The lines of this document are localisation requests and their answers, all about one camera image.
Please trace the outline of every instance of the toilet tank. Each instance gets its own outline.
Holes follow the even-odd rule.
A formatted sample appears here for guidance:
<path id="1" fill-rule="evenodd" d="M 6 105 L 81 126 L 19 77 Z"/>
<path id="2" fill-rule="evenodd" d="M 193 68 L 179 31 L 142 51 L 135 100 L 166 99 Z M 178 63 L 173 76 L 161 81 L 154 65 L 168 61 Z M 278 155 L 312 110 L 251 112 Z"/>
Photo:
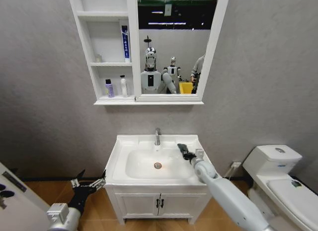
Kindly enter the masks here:
<path id="1" fill-rule="evenodd" d="M 287 174 L 301 158 L 286 145 L 257 146 L 248 155 L 243 167 L 251 176 Z"/>

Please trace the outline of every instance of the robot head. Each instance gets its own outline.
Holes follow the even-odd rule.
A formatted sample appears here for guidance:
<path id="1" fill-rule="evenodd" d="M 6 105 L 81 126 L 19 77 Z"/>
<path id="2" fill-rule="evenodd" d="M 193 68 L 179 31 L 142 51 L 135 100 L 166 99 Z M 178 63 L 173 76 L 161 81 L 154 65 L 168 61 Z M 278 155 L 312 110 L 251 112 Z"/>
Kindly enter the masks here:
<path id="1" fill-rule="evenodd" d="M 148 47 L 146 49 L 146 70 L 155 70 L 156 69 L 156 50 L 154 47 Z"/>
<path id="2" fill-rule="evenodd" d="M 171 65 L 175 66 L 175 57 L 171 57 Z"/>

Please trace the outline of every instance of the sink cabinet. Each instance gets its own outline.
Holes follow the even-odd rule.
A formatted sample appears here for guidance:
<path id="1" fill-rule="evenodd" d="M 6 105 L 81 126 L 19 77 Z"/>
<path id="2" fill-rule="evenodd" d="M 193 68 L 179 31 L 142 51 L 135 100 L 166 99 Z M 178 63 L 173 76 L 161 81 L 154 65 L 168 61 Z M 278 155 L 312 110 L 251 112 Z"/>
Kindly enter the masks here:
<path id="1" fill-rule="evenodd" d="M 211 199 L 206 184 L 177 144 L 203 149 L 197 135 L 118 135 L 106 166 L 104 188 L 119 223 L 125 219 L 188 219 L 193 224 Z M 210 162 L 204 153 L 204 160 Z"/>
<path id="2" fill-rule="evenodd" d="M 194 224 L 211 195 L 205 186 L 114 186 L 105 185 L 117 219 L 173 218 Z"/>

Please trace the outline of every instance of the toilet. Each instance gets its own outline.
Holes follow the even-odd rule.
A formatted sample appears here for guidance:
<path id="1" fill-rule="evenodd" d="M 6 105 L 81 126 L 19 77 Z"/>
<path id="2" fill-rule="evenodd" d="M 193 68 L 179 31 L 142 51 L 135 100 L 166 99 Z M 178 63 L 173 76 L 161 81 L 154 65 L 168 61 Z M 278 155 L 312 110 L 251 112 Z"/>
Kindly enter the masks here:
<path id="1" fill-rule="evenodd" d="M 248 196 L 277 231 L 318 231 L 318 196 L 288 175 L 301 158 L 286 145 L 266 145 L 243 163 L 254 180 Z"/>

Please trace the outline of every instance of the wooden floor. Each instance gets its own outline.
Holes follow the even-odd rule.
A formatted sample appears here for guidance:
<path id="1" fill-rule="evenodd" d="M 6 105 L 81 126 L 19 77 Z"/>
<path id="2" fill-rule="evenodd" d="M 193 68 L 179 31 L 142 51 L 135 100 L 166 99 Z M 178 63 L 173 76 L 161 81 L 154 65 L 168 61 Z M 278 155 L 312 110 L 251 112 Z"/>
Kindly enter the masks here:
<path id="1" fill-rule="evenodd" d="M 233 183 L 246 194 L 248 185 L 244 181 Z M 73 191 L 69 181 L 32 181 L 26 184 L 49 205 L 68 203 Z M 195 225 L 184 219 L 130 219 L 124 226 L 116 220 L 107 193 L 98 190 L 89 196 L 85 211 L 79 222 L 79 231 L 240 231 L 218 205 L 211 199 Z"/>

